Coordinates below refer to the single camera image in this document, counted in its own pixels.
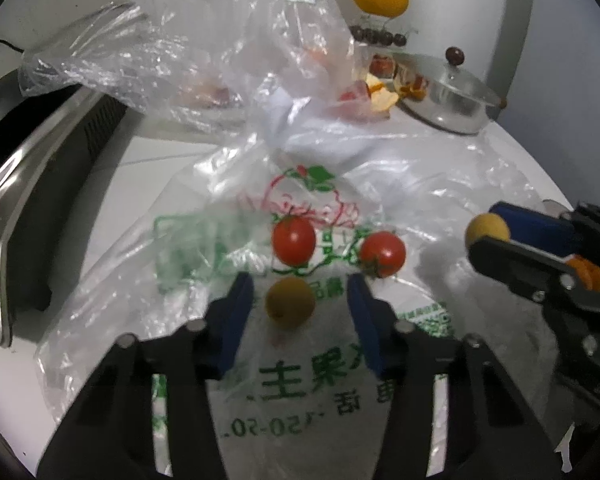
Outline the longan fruit three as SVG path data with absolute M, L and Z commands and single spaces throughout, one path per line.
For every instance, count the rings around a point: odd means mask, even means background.
M 510 229 L 505 220 L 498 214 L 486 212 L 478 214 L 468 223 L 465 230 L 465 247 L 469 248 L 483 237 L 492 237 L 494 240 L 510 241 Z

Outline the cherry tomato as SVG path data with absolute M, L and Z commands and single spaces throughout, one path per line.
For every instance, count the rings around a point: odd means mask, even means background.
M 358 266 L 373 278 L 397 274 L 406 261 L 404 241 L 389 231 L 370 234 L 358 251 Z
M 276 223 L 271 243 L 276 258 L 286 266 L 304 266 L 316 247 L 314 227 L 307 218 L 288 214 Z

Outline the longan fruit four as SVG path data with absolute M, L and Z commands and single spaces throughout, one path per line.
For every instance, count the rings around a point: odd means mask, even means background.
M 266 314 L 282 330 L 295 330 L 305 323 L 312 316 L 315 305 L 311 287 L 295 276 L 277 281 L 265 296 Z

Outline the tangerine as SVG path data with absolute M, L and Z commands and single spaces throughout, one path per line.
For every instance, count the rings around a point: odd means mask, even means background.
M 567 264 L 576 270 L 577 276 L 585 289 L 592 290 L 592 292 L 600 292 L 599 266 L 578 255 L 570 258 Z

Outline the clear box of dark fruits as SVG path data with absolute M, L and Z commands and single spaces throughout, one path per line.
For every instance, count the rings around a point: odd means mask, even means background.
M 362 14 L 350 25 L 355 41 L 369 46 L 403 49 L 416 30 L 397 18 Z

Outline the white round plate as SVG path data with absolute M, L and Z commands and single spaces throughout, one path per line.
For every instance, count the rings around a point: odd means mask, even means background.
M 571 219 L 571 209 L 557 200 L 542 200 L 540 211 L 556 219 Z

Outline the flat printed plastic bag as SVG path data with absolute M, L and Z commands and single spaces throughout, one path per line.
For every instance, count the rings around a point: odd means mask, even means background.
M 70 295 L 38 348 L 44 399 L 61 418 L 117 336 L 168 336 L 247 272 L 235 362 L 208 385 L 228 475 L 366 479 L 393 386 L 366 367 L 346 290 L 387 232 L 400 254 L 372 291 L 432 336 L 486 338 L 544 415 L 554 337 L 466 257 L 466 226 L 499 200 L 540 203 L 485 136 L 349 127 L 222 148 L 177 174 Z

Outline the steel saucepan with lid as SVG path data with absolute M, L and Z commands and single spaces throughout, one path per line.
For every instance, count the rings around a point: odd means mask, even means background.
M 473 136 L 507 106 L 494 90 L 463 67 L 465 53 L 448 47 L 444 58 L 396 53 L 393 87 L 401 104 L 438 129 Z

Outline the orange peel pieces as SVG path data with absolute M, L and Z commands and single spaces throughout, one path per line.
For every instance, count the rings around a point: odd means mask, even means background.
M 341 93 L 338 99 L 343 117 L 385 118 L 401 100 L 422 102 L 427 86 L 422 76 L 408 76 L 394 84 L 401 68 L 393 56 L 374 54 L 361 77 Z

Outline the induction cooker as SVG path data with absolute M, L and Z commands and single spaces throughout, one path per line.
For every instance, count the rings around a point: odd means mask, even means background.
M 23 310 L 45 310 L 58 240 L 94 162 L 125 115 L 106 94 L 70 86 L 24 96 L 0 79 L 0 347 Z

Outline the crumpled clear plastic bag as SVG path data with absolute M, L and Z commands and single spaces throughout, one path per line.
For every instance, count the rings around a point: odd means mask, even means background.
M 336 0 L 111 3 L 27 50 L 26 96 L 79 84 L 217 136 L 281 144 L 307 126 L 383 122 Z

